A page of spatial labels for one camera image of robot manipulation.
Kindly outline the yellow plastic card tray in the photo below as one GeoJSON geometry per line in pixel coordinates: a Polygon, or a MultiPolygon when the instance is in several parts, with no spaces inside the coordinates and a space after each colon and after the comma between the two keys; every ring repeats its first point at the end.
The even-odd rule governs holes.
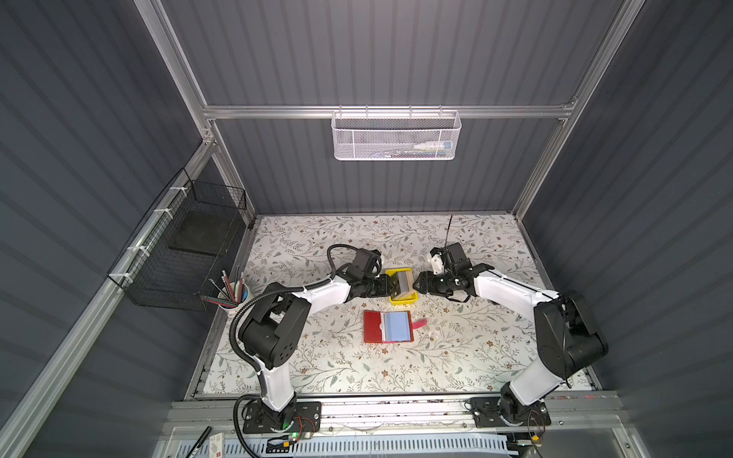
{"type": "Polygon", "coordinates": [[[393,305],[412,305],[418,300],[418,292],[413,288],[414,274],[411,268],[395,268],[386,271],[389,301],[393,305]]]}

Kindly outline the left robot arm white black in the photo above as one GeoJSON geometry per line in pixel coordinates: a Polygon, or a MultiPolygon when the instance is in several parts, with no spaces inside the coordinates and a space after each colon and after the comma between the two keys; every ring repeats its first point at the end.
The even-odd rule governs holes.
{"type": "Polygon", "coordinates": [[[326,250],[329,275],[303,286],[273,282],[237,312],[229,328],[229,343],[255,369],[261,402],[275,414],[293,410],[296,393],[289,360],[297,349],[310,316],[355,298],[389,296],[376,249],[333,244],[326,250]]]}

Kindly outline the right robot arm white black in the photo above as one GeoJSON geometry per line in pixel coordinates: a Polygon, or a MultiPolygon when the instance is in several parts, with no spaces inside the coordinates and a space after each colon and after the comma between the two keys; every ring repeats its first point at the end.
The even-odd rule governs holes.
{"type": "Polygon", "coordinates": [[[413,287],[421,294],[456,300],[459,291],[509,308],[536,330],[538,358],[502,387],[498,412],[514,425],[522,414],[539,411],[542,399],[609,350],[584,297],[540,289],[515,280],[486,263],[473,264],[461,244],[429,252],[431,269],[413,287]]]}

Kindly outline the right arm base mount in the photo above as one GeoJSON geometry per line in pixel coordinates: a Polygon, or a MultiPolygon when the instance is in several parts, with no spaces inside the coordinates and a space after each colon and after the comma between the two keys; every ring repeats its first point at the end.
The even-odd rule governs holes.
{"type": "Polygon", "coordinates": [[[539,427],[545,429],[552,420],[544,403],[530,406],[514,403],[503,397],[481,396],[470,398],[464,404],[476,427],[539,427]]]}

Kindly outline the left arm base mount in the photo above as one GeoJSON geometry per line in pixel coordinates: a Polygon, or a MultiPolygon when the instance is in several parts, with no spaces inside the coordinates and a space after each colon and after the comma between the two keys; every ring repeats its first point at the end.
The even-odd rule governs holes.
{"type": "Polygon", "coordinates": [[[263,401],[250,401],[241,414],[246,434],[315,433],[320,430],[323,405],[295,401],[283,411],[272,410],[263,401]]]}

